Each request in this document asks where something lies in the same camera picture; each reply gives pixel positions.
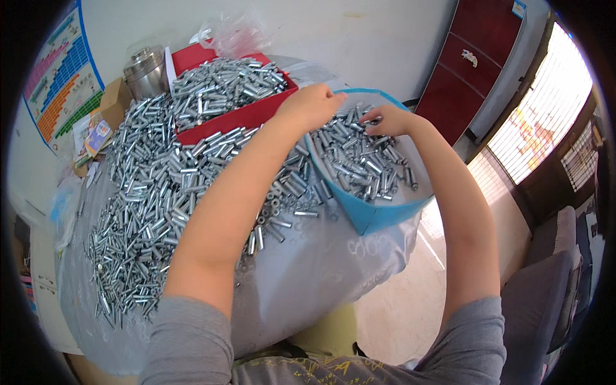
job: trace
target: red tray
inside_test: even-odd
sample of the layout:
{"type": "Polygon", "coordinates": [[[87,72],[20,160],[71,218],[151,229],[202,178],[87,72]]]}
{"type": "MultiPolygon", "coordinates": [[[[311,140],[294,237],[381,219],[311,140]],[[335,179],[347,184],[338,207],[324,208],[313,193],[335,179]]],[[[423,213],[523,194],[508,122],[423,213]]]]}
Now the red tray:
{"type": "MultiPolygon", "coordinates": [[[[256,60],[262,62],[263,65],[271,61],[261,53],[247,56],[254,57],[256,60]]],[[[199,67],[199,64],[206,60],[212,60],[217,56],[213,49],[203,49],[200,44],[193,44],[171,54],[171,57],[173,58],[173,67],[175,67],[176,73],[179,76],[185,70],[192,70],[193,68],[199,67]]],[[[224,115],[217,116],[193,129],[186,130],[179,134],[176,130],[177,139],[183,145],[197,144],[202,138],[208,137],[218,131],[224,134],[236,127],[246,126],[247,128],[254,128],[260,126],[276,113],[278,107],[289,95],[299,89],[298,85],[289,78],[287,73],[283,73],[282,77],[287,82],[287,89],[285,91],[266,97],[265,99],[257,100],[254,103],[250,103],[249,105],[245,105],[244,107],[224,115]]]]}

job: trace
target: plastic tablecloth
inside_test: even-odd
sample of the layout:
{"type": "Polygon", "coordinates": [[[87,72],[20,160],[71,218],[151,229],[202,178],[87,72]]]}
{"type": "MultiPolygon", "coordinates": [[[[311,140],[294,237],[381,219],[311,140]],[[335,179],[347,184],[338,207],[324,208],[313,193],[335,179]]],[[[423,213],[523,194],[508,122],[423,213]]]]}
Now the plastic tablecloth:
{"type": "MultiPolygon", "coordinates": [[[[269,56],[291,73],[300,85],[325,82],[332,89],[348,85],[315,63],[269,56]]],[[[98,183],[86,189],[84,212],[73,239],[57,262],[59,301],[79,348],[99,368],[113,375],[136,375],[145,363],[152,324],[138,311],[124,318],[124,328],[113,329],[95,318],[96,287],[90,281],[92,264],[83,244],[98,222],[99,212],[115,191],[107,165],[98,183]]],[[[291,217],[286,240],[271,236],[265,249],[235,273],[232,342],[236,357],[267,347],[308,326],[335,308],[358,300],[392,274],[401,272],[415,247],[419,214],[398,225],[364,237],[355,232],[334,199],[319,206],[318,218],[291,217]]]]}

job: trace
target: hand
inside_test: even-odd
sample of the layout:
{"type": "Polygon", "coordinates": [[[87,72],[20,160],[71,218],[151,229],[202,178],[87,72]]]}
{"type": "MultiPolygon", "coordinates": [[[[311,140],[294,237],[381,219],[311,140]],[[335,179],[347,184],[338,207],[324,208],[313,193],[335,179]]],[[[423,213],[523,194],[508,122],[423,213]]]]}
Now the hand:
{"type": "Polygon", "coordinates": [[[344,92],[334,95],[325,83],[313,84],[289,96],[272,119],[284,121],[303,135],[329,122],[346,98],[344,92]]]}
{"type": "Polygon", "coordinates": [[[400,136],[409,134],[409,129],[425,121],[419,115],[392,105],[382,105],[373,108],[359,119],[359,123],[381,117],[381,122],[376,126],[366,129],[368,135],[400,136]]]}

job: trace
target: person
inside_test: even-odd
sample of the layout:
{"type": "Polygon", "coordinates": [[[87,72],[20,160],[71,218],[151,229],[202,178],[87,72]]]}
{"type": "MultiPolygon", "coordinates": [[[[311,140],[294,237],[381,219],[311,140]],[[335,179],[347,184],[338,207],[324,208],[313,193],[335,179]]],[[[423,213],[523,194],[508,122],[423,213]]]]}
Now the person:
{"type": "Polygon", "coordinates": [[[233,272],[275,174],[305,133],[346,98],[325,84],[289,96],[210,186],[176,248],[158,307],[142,384],[498,384],[503,345],[496,233],[466,165],[426,119],[381,106],[369,135],[409,135],[425,163],[447,246],[440,333],[414,370],[365,357],[262,357],[233,363],[233,272]],[[249,185],[251,188],[238,188],[249,185]]]}

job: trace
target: blue plastic bin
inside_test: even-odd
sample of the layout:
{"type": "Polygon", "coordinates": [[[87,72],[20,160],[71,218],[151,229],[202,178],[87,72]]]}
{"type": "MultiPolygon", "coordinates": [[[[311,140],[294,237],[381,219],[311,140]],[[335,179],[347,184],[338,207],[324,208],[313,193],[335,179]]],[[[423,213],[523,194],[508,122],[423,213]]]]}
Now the blue plastic bin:
{"type": "MultiPolygon", "coordinates": [[[[372,104],[375,107],[380,105],[389,104],[406,110],[402,103],[395,100],[387,93],[369,88],[350,88],[335,91],[334,93],[346,92],[349,98],[344,105],[340,108],[340,113],[345,113],[350,108],[355,108],[358,102],[363,102],[364,106],[372,104]]],[[[312,161],[325,179],[332,194],[336,197],[340,205],[344,208],[344,211],[349,216],[351,223],[355,227],[357,233],[360,235],[366,235],[385,227],[398,224],[405,219],[408,219],[418,212],[420,212],[431,200],[433,196],[432,186],[428,178],[428,173],[424,167],[421,157],[415,148],[415,145],[411,138],[408,136],[399,137],[400,143],[397,146],[397,150],[407,157],[410,167],[415,173],[415,177],[419,183],[419,189],[416,192],[412,192],[410,188],[406,188],[400,185],[399,191],[394,197],[394,201],[379,203],[374,205],[373,203],[366,203],[361,199],[347,193],[337,184],[332,182],[328,173],[325,170],[325,165],[318,157],[312,138],[309,134],[306,134],[304,140],[306,141],[306,147],[310,151],[312,161]]]]}

